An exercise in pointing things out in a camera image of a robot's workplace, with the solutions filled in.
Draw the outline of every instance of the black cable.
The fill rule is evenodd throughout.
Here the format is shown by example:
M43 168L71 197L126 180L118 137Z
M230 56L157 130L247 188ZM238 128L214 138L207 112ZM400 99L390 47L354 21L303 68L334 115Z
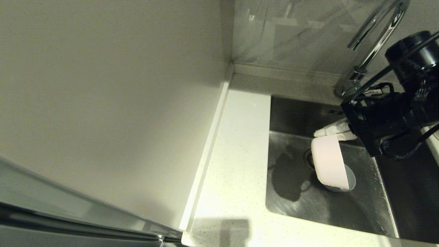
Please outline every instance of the black cable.
M432 134L434 134L437 130L439 130L439 124L435 125L435 126L432 127L431 129L429 129L427 132L425 132L425 133L424 133L424 134L423 134L423 135L417 140L417 142L414 144L413 148L412 148L409 152L407 152L407 153L405 153L405 154L403 154L403 155L394 155L393 158L394 158L395 160L403 160L403 159L406 159L406 158L412 156L412 155L416 152L416 150L421 146L421 144L422 144L425 140L427 140ZM395 136L395 137L390 138L389 140L384 141L384 142L381 144L381 148L383 149L383 151L385 151L385 150L387 150L387 149L389 148L390 143L391 143L392 141L395 141L395 140L397 140L397 139L403 137L405 134L407 134L407 133L401 133L401 134L399 134L399 135L397 135L397 136Z
M363 86L361 86L352 97L347 98L346 100L351 101L351 103L355 103L355 99L362 94L366 89L368 89L370 86L372 86L375 82L377 82L381 77L385 76L387 73L393 70L393 67L395 67L397 64L400 64L402 61L410 57L411 55L415 54L416 52L420 51L422 48L427 46L430 42L435 41L439 38L439 31L434 33L430 38L423 41L422 43L418 44L417 46L410 49L405 55L400 57L395 62L389 64L387 67L385 67L382 71L380 71L378 74L376 74L372 79L368 80Z

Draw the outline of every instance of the stainless steel sink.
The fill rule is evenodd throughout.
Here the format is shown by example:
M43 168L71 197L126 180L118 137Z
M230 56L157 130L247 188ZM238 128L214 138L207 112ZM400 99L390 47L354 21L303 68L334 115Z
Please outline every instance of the stainless steel sink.
M317 179L313 132L343 118L339 106L272 97L266 206L278 214L439 243L439 168L424 144L403 161L371 158L359 140L341 142L354 190L336 193ZM413 143L419 133L402 145Z

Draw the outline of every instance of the drain strainer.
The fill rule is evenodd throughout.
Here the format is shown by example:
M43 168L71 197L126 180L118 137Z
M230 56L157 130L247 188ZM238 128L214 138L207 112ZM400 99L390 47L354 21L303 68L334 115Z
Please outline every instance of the drain strainer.
M311 153L311 149L308 149L303 154L303 162L305 162L305 165L310 169L311 171L315 171L314 168L314 161L313 161L313 154Z

